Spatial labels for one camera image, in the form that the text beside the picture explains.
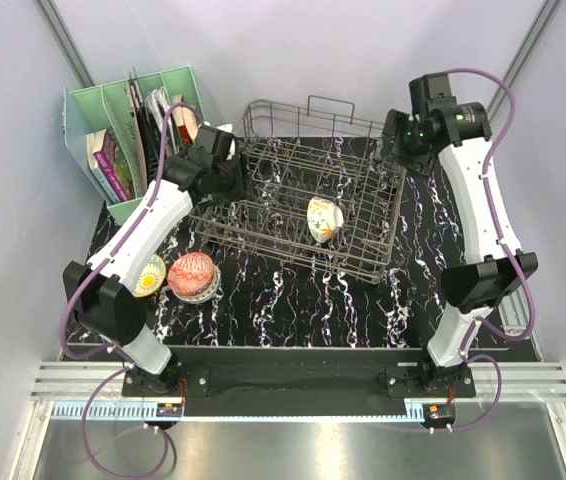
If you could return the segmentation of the white bowl black stripes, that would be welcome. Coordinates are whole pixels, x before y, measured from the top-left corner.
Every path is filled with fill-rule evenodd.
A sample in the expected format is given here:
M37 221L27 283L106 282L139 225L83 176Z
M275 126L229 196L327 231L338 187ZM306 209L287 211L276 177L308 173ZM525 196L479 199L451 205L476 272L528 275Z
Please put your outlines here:
M220 282L221 282L220 273L219 273L219 271L216 271L215 276L214 276L214 278L212 279L212 281L209 283L209 285L206 286L202 291L197 292L196 294L192 294L192 295L197 295L197 294L200 294L200 293L202 293L202 292L205 292L205 291L208 291L208 290L211 290L211 289L214 289L214 288L217 288L217 289L218 289L218 288L219 288L219 285L220 285Z

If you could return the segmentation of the white papers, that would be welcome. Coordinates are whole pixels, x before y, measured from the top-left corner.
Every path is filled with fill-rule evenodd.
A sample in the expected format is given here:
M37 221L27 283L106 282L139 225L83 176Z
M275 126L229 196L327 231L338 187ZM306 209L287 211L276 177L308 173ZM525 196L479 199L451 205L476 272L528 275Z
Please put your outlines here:
M144 99L144 106L149 110L159 129L163 128L165 113L170 107L167 91L164 87L152 90Z

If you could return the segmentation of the blue zigzag pattern bowl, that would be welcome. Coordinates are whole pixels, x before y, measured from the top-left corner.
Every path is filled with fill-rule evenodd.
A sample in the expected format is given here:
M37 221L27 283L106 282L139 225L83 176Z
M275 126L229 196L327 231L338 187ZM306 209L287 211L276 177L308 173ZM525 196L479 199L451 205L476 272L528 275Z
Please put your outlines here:
M216 268L212 258L203 252L191 252L172 264L167 281L176 295L194 297L206 292L215 278Z

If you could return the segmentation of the plain white bowl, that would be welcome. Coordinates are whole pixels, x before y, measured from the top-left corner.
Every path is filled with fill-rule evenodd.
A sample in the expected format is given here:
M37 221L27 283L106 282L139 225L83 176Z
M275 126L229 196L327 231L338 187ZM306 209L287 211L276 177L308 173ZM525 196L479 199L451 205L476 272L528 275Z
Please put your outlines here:
M187 304L201 304L210 301L217 294L218 289L214 288L197 295L176 295L176 298Z

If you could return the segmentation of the grey wire dish rack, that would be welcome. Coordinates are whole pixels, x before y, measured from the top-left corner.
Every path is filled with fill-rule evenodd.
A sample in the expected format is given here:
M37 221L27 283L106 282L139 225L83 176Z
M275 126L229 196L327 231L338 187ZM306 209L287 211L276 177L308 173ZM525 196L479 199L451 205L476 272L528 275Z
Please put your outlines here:
M327 101L249 103L236 128L249 194L197 207L190 224L208 243L378 284L391 260L405 171L376 156L382 122L358 117L348 102L325 110ZM307 225L313 197L333 201L344 215L323 244Z

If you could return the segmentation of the green floral bowl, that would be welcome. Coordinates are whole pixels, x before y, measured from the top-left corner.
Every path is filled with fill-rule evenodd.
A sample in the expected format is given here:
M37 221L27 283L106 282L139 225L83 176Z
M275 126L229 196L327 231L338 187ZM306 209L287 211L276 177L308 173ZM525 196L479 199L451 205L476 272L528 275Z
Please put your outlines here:
M319 244L331 240L344 225L341 208L333 201L320 197L309 201L306 219L311 236Z

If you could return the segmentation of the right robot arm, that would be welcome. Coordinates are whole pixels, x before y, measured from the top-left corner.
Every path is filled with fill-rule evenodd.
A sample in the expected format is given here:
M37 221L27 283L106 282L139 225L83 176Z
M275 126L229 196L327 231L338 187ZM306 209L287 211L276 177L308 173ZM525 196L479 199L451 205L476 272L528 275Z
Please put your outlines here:
M470 345L492 326L488 318L504 298L531 293L538 259L523 251L509 224L493 161L502 138L493 134L483 105L459 103L446 72L416 78L409 90L412 111L388 112L380 154L421 176L442 167L457 205L464 263L441 274L445 308L416 365L386 368L385 383L394 396L471 395Z

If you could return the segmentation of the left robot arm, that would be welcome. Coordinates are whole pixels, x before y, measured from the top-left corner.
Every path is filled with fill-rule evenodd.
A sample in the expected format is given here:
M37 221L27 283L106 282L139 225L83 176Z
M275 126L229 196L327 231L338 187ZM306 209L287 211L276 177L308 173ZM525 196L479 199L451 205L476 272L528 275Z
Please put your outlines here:
M164 238L206 198L235 201L245 189L245 161L230 124L202 124L192 145L159 161L157 177L115 236L86 263L70 262L63 272L68 304L64 321L74 320L117 349L144 373L159 396L178 386L172 353L150 330L147 311L134 297L139 276Z

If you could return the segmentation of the pink folder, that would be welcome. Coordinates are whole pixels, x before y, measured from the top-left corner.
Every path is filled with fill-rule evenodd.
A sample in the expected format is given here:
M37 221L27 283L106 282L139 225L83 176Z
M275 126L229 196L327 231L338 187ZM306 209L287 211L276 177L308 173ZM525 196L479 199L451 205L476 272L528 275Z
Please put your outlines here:
M130 116L132 132L134 136L135 150L136 150L136 163L139 170L140 176L140 190L144 194L147 191L148 180L147 180L147 168L145 163L144 146L142 142L142 137L139 128L139 102L137 91L135 89L134 81L131 78L126 80L126 94L128 97L130 105Z

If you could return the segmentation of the yellow checked bowl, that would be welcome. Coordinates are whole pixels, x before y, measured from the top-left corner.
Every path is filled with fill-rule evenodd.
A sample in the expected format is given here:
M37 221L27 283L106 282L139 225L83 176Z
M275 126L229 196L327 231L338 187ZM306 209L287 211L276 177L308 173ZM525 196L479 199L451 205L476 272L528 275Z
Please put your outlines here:
M167 268L164 260L157 254L153 254L143 267L136 286L132 292L136 298L143 298L156 293L167 276Z

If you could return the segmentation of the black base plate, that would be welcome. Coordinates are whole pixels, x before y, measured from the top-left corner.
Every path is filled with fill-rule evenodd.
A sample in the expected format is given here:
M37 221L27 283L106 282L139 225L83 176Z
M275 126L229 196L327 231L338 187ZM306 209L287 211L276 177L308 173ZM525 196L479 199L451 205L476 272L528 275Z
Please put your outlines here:
M476 395L471 370L421 379L419 349L175 346L166 386L147 374L125 376L126 397L185 395L188 419L258 417L311 420L403 415L408 399Z

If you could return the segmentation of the green file organizer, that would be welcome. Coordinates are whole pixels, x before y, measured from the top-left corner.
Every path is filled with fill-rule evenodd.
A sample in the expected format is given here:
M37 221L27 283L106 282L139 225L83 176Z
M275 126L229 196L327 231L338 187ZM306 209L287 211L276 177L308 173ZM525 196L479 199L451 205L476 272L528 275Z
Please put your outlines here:
M144 95L164 87L168 96L181 94L184 100L195 106L199 112L204 111L199 89L189 66L134 75L132 79ZM128 202L114 204L113 198L104 189L105 183L98 180L89 168L87 136L103 129L114 133L129 163L137 197ZM126 79L74 91L65 90L63 133L68 151L103 198L107 211L116 224L123 224L145 194L140 190Z

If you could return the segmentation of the red book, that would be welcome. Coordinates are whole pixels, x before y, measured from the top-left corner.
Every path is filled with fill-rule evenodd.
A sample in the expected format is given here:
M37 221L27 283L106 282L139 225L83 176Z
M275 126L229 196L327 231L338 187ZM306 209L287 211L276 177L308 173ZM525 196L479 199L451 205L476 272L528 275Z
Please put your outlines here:
M196 113L189 108L177 106L172 116L176 122L178 133L184 147L190 146L197 137L199 122Z

